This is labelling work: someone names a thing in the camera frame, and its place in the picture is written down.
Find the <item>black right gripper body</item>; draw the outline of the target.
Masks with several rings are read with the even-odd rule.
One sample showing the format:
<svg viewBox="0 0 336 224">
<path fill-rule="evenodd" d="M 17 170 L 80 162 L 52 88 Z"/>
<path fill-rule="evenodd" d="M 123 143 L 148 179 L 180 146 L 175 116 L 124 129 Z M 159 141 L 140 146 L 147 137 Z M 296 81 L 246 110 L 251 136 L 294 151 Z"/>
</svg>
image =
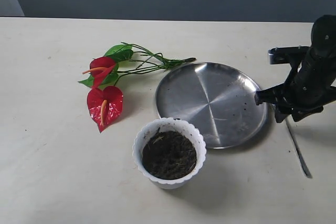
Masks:
<svg viewBox="0 0 336 224">
<path fill-rule="evenodd" d="M 323 15 L 311 30 L 311 46 L 290 85 L 293 109 L 308 111 L 323 106 L 335 80 L 335 16 Z"/>
</svg>

